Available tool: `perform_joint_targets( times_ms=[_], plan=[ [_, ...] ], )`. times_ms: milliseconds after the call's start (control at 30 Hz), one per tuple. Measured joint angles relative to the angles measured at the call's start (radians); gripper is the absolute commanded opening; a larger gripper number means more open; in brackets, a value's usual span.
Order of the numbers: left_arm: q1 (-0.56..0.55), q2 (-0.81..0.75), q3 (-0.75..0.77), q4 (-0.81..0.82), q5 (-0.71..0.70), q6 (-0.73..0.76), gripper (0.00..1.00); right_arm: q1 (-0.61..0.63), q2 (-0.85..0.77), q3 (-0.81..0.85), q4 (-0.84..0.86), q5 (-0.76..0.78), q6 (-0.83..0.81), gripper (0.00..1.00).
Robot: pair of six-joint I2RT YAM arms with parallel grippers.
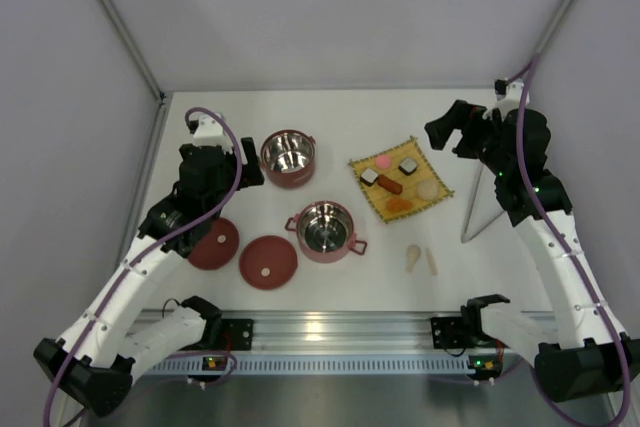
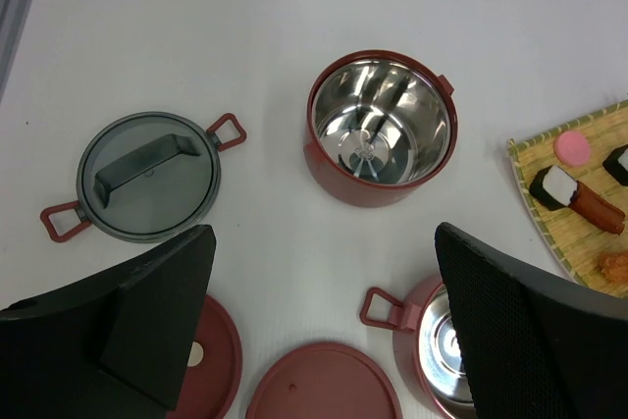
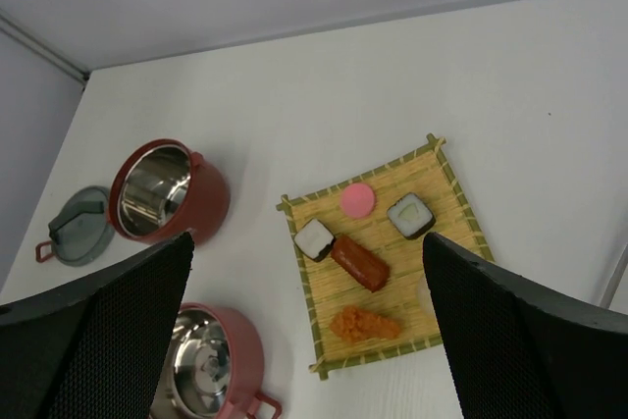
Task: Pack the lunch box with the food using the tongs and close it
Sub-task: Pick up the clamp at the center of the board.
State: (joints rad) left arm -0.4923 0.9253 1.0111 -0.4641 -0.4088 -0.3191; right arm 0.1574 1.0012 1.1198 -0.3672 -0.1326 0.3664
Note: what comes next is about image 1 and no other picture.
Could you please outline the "black sushi roll with orange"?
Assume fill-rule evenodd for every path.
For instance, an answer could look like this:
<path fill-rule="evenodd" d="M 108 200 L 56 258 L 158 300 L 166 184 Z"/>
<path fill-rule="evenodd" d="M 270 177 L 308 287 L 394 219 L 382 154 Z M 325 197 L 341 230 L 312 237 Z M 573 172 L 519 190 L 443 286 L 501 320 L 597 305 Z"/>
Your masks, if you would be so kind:
<path fill-rule="evenodd" d="M 418 167 L 418 162 L 411 157 L 405 157 L 398 165 L 398 169 L 406 176 L 414 174 Z"/>

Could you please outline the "white round bun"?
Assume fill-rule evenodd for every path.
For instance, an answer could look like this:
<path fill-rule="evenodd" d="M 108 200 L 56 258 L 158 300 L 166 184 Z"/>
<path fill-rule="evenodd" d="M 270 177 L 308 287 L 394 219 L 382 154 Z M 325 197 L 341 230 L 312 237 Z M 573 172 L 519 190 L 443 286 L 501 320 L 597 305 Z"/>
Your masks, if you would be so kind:
<path fill-rule="evenodd" d="M 440 184 L 433 178 L 421 181 L 416 187 L 416 194 L 421 200 L 432 202 L 440 195 Z"/>

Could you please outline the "pink round cake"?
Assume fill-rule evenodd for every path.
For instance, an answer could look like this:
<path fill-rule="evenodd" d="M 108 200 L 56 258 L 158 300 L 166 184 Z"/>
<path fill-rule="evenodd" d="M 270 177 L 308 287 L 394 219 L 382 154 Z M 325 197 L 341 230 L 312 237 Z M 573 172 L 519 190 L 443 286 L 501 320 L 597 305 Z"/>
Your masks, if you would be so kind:
<path fill-rule="evenodd" d="M 389 155 L 381 154 L 376 157 L 375 164 L 380 169 L 388 169 L 392 165 L 392 159 Z"/>

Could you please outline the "brown eel slice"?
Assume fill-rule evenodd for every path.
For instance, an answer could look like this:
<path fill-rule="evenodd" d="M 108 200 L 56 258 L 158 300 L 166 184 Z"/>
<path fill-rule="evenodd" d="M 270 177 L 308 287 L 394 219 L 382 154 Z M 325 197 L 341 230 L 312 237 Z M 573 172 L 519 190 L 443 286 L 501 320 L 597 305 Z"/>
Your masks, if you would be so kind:
<path fill-rule="evenodd" d="M 400 195 L 403 192 L 403 186 L 386 175 L 380 174 L 377 183 L 381 188 L 393 195 Z"/>

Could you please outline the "black white sushi roll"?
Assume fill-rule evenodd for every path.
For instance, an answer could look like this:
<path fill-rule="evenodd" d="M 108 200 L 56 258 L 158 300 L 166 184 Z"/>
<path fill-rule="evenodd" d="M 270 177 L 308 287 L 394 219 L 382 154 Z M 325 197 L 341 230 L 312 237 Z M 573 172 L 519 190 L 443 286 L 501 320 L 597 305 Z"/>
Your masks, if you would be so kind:
<path fill-rule="evenodd" d="M 371 187 L 377 183 L 379 179 L 379 173 L 371 168 L 366 168 L 359 177 L 362 184 Z"/>

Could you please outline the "metal tongs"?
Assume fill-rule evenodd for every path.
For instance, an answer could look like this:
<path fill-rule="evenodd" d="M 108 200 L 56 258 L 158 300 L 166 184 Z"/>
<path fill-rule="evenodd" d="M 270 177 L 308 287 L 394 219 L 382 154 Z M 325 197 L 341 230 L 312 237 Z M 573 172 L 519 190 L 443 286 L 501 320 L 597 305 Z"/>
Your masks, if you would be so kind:
<path fill-rule="evenodd" d="M 463 244 L 471 242 L 504 214 L 497 201 L 494 182 L 495 176 L 489 168 L 478 164 L 460 234 Z"/>

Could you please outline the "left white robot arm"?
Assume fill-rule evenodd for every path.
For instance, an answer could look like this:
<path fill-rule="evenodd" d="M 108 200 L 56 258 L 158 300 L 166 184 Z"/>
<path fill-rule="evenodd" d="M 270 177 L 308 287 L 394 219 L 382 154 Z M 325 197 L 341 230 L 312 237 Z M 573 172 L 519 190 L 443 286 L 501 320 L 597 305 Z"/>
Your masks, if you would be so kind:
<path fill-rule="evenodd" d="M 178 268 L 216 270 L 235 256 L 237 228 L 221 218 L 236 191 L 264 182 L 255 144 L 245 137 L 180 147 L 179 178 L 148 211 L 120 266 L 80 318 L 58 338 L 45 338 L 34 357 L 52 383 L 97 417 L 124 402 L 136 381 L 180 351 L 215 350 L 222 312 L 198 296 L 179 302 L 159 322 L 130 327 L 160 285 Z"/>

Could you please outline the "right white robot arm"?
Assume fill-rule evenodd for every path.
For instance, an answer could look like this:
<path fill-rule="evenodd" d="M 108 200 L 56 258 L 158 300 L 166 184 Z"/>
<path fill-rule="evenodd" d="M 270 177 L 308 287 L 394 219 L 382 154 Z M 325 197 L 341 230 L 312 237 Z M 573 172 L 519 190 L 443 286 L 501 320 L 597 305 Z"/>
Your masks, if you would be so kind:
<path fill-rule="evenodd" d="M 555 330 L 547 330 L 501 294 L 476 297 L 461 308 L 467 338 L 511 348 L 554 402 L 623 390 L 639 373 L 639 342 L 598 290 L 572 204 L 545 166 L 546 117 L 529 108 L 502 114 L 457 100 L 424 130 L 434 150 L 460 131 L 454 154 L 479 160 L 494 174 L 497 201 L 534 261 L 556 320 Z"/>

